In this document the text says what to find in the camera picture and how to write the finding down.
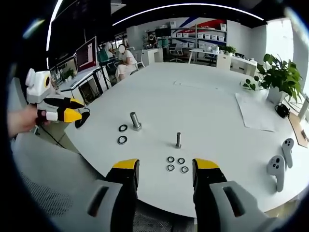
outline hand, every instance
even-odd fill
[[[34,105],[27,105],[25,109],[8,112],[7,126],[9,137],[12,138],[18,133],[27,132],[35,126],[35,120],[38,117],[38,110]]]

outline white paper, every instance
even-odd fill
[[[277,131],[277,122],[281,119],[272,105],[266,102],[256,101],[254,98],[235,94],[240,107],[242,119],[245,127],[262,131]]]

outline computer monitor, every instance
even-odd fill
[[[78,72],[98,66],[96,37],[93,37],[76,50],[76,62]]]

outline washer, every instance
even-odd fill
[[[175,166],[172,164],[169,164],[168,166],[166,166],[166,170],[168,170],[169,172],[174,171],[174,169],[175,169]]]
[[[181,169],[180,169],[180,172],[181,173],[187,173],[189,171],[189,168],[187,167],[187,166],[183,166],[183,167],[181,167]]]
[[[173,163],[175,161],[175,158],[173,156],[169,156],[169,157],[167,157],[166,161],[168,163]]]
[[[185,163],[185,159],[184,159],[184,158],[179,158],[179,159],[177,160],[177,163],[178,163],[178,164],[184,164],[184,163]]]
[[[118,140],[117,140],[117,143],[119,144],[119,145],[123,145],[123,144],[125,144],[127,142],[127,137],[126,136],[120,136],[119,138],[118,138]]]
[[[118,128],[119,132],[124,132],[127,130],[127,125],[126,124],[123,124],[121,125],[119,128]]]

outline person sitting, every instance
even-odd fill
[[[120,64],[118,65],[115,74],[117,82],[122,81],[137,69],[137,61],[135,60],[133,54],[127,50],[123,44],[119,45],[118,49],[120,52]]]

